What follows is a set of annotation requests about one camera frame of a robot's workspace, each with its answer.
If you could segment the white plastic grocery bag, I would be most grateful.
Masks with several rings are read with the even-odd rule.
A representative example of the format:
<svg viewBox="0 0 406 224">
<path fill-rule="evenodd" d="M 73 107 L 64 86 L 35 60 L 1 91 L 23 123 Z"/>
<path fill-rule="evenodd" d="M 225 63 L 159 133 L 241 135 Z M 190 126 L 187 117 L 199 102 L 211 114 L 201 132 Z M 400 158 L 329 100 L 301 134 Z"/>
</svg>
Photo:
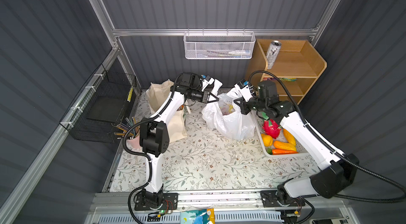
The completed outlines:
<svg viewBox="0 0 406 224">
<path fill-rule="evenodd" d="M 214 87 L 210 91 L 218 101 L 208 103 L 202 110 L 203 120 L 207 127 L 216 129 L 221 135 L 242 141 L 252 138 L 255 134 L 255 122 L 251 115 L 243 115 L 241 108 L 234 103 L 241 98 L 239 90 L 232 88 L 229 92 L 218 94 L 223 84 L 219 80 L 214 80 Z"/>
</svg>

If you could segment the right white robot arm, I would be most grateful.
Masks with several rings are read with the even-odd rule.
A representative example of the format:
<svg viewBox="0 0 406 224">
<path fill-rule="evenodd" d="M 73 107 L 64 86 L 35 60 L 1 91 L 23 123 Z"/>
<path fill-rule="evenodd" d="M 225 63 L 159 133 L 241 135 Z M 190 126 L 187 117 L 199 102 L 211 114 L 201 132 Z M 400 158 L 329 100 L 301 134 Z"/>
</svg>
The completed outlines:
<svg viewBox="0 0 406 224">
<path fill-rule="evenodd" d="M 355 155 L 345 154 L 326 140 L 304 118 L 298 104 L 283 81 L 275 75 L 272 75 L 272 78 L 274 81 L 261 81 L 256 88 L 249 81 L 238 82 L 235 89 L 240 97 L 234 100 L 234 103 L 239 106 L 244 115 L 252 111 L 255 111 L 258 116 L 265 113 L 269 119 L 287 129 L 313 157 L 319 167 L 319 171 L 313 175 L 289 179 L 278 185 L 276 199 L 280 205 L 288 206 L 297 198 L 315 196 L 376 204 L 395 204 L 405 201 L 405 195 L 389 199 L 342 195 L 341 191 L 353 184 L 357 171 L 386 182 L 402 192 L 405 192 L 406 188 L 389 178 L 360 166 Z"/>
</svg>

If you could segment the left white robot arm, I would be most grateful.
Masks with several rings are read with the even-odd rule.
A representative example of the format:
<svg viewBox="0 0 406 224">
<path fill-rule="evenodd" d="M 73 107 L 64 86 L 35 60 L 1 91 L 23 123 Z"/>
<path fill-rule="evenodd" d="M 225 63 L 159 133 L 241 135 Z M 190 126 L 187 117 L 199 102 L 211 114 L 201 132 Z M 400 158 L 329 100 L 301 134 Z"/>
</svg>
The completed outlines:
<svg viewBox="0 0 406 224">
<path fill-rule="evenodd" d="M 158 208 L 164 201 L 162 162 L 163 153 L 169 147 L 170 136 L 168 124 L 176 111 L 186 100 L 194 100 L 203 104 L 219 101 L 214 93 L 222 83 L 210 76 L 183 72 L 179 74 L 170 94 L 163 105 L 149 118 L 143 118 L 134 124 L 123 136 L 122 146 L 125 152 L 146 158 L 147 181 L 131 193 L 140 192 L 141 199 L 151 208 Z M 130 131 L 139 128 L 140 152 L 130 150 L 127 141 Z"/>
</svg>

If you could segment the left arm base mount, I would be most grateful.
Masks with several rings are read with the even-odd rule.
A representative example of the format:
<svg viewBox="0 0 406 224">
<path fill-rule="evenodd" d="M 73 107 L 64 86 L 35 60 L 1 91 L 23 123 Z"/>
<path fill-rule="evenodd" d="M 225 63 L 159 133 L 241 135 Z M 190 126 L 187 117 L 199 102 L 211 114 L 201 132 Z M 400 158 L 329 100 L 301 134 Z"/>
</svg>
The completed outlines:
<svg viewBox="0 0 406 224">
<path fill-rule="evenodd" d="M 143 193 L 139 192 L 135 197 L 135 211 L 148 210 L 176 210 L 179 201 L 178 193 Z"/>
</svg>

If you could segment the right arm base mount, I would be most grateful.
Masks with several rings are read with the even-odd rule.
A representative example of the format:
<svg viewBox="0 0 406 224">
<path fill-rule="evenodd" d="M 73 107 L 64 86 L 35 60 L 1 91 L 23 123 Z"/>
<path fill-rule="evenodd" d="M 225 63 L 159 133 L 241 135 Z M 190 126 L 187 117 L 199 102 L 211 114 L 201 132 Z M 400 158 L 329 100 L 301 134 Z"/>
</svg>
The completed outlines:
<svg viewBox="0 0 406 224">
<path fill-rule="evenodd" d="M 292 198 L 277 189 L 262 190 L 260 197 L 264 207 L 303 207 L 306 205 L 301 198 Z"/>
</svg>

